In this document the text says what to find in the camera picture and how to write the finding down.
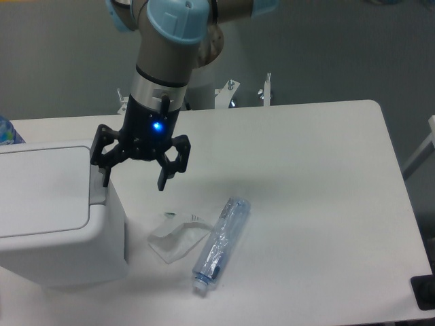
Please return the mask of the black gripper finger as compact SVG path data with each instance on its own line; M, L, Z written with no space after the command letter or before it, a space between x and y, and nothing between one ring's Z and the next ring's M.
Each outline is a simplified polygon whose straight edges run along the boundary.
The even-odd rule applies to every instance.
M121 143L118 143L113 149L105 151L108 145L119 140L119 131L113 130L104 124L97 127L90 150L90 163L97 166L99 172L103 175L103 187L109 185L111 169L126 160L126 152Z
M174 147L177 157L174 161L168 159L166 152ZM157 186L159 191L163 191L168 179L172 179L176 173L184 173L187 170L190 156L191 144L187 135L182 134L169 139L162 144L157 151L156 160L161 167Z

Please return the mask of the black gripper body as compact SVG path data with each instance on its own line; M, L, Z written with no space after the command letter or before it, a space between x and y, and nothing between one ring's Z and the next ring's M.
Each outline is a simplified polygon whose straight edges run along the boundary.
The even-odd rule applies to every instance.
M129 97L117 148L122 159L152 161L172 146L172 136L180 110L171 111L167 93L157 98L152 109Z

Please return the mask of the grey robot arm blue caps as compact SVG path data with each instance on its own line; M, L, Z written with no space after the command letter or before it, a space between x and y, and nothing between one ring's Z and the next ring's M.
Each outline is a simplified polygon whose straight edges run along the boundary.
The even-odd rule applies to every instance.
M90 163L109 185L112 168L127 159L157 161L158 189L187 169L191 144L173 136L179 112L207 29L220 22L256 17L278 1L107 1L115 26L138 31L141 45L121 129L101 124Z

